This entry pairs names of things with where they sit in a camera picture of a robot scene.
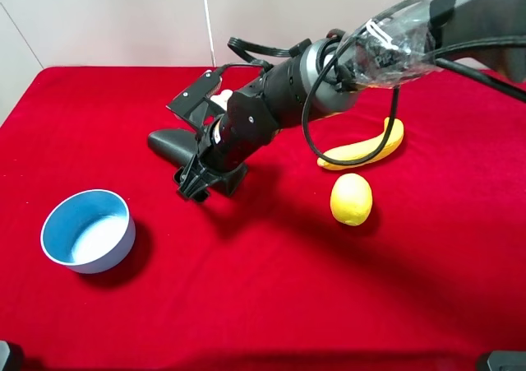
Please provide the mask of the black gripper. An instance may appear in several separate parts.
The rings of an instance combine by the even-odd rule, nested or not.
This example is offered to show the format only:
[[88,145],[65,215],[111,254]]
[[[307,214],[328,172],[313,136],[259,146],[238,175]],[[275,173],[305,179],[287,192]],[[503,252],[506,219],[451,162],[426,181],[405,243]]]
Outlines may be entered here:
[[224,184],[236,169],[259,148],[268,145],[279,130],[261,95],[235,91],[227,102],[225,115],[211,133],[211,146],[202,159],[194,155],[173,175],[178,194],[185,200],[203,202],[208,188]]

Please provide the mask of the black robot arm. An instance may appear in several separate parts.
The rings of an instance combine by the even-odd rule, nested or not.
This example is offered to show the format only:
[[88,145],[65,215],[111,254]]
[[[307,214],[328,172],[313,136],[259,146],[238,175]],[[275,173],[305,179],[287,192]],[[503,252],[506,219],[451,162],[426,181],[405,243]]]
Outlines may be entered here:
[[285,128],[349,109],[362,90],[390,88],[446,69],[524,100],[525,0],[404,0],[353,32],[330,30],[277,49],[231,38],[229,48],[260,75],[236,90],[225,107],[211,99],[223,69],[206,72],[169,108],[195,130],[178,134],[189,154],[174,178],[198,202],[209,188],[233,192],[245,160]]

